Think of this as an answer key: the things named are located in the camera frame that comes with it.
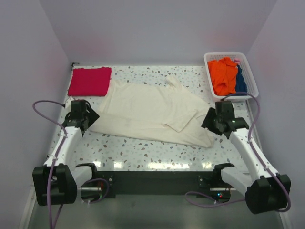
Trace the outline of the cream white t-shirt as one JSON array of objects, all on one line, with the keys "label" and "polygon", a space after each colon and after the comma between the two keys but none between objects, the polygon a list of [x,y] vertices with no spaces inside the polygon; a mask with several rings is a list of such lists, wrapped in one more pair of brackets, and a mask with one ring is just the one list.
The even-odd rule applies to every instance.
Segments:
[{"label": "cream white t-shirt", "polygon": [[210,105],[176,77],[166,86],[112,79],[91,130],[121,137],[212,147],[213,134],[201,127]]}]

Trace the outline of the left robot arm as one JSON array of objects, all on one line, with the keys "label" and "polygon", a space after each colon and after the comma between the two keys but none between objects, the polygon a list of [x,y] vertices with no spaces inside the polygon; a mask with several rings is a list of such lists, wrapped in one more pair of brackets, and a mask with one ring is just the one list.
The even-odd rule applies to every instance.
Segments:
[{"label": "left robot arm", "polygon": [[94,187],[99,176],[93,163],[69,167],[71,156],[85,132],[99,119],[86,100],[72,100],[70,110],[59,123],[42,113],[41,117],[60,127],[60,138],[48,159],[32,172],[39,206],[72,204],[83,184]]}]

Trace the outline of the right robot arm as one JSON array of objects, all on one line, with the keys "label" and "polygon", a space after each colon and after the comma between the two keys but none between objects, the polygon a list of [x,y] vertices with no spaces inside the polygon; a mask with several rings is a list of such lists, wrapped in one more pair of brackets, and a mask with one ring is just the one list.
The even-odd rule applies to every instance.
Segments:
[{"label": "right robot arm", "polygon": [[216,165],[210,181],[217,187],[232,186],[245,198],[253,214],[280,211],[290,205],[291,180],[281,175],[266,159],[255,140],[252,127],[242,117],[236,117],[231,101],[221,100],[210,108],[202,127],[224,135],[234,145],[246,164],[249,176],[239,172],[231,163]]}]

